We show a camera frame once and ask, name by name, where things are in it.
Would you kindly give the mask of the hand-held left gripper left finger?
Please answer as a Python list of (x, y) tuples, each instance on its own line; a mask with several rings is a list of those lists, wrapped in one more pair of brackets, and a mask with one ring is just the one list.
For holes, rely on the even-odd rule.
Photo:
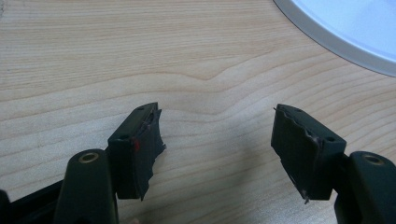
[(67, 163), (53, 224), (119, 224), (117, 200), (142, 200), (164, 151), (156, 103), (141, 105), (108, 138)]

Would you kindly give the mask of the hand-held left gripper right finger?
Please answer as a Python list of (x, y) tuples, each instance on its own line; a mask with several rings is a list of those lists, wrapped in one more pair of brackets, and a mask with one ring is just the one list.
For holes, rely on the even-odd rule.
[(368, 151), (346, 155), (346, 146), (302, 109), (276, 106), (271, 147), (306, 202), (335, 191), (338, 224), (396, 224), (396, 164)]

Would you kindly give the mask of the white round plate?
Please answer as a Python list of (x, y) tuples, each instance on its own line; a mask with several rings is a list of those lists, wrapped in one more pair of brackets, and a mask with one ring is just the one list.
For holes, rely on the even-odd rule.
[(396, 0), (274, 0), (281, 12), (325, 49), (396, 77)]

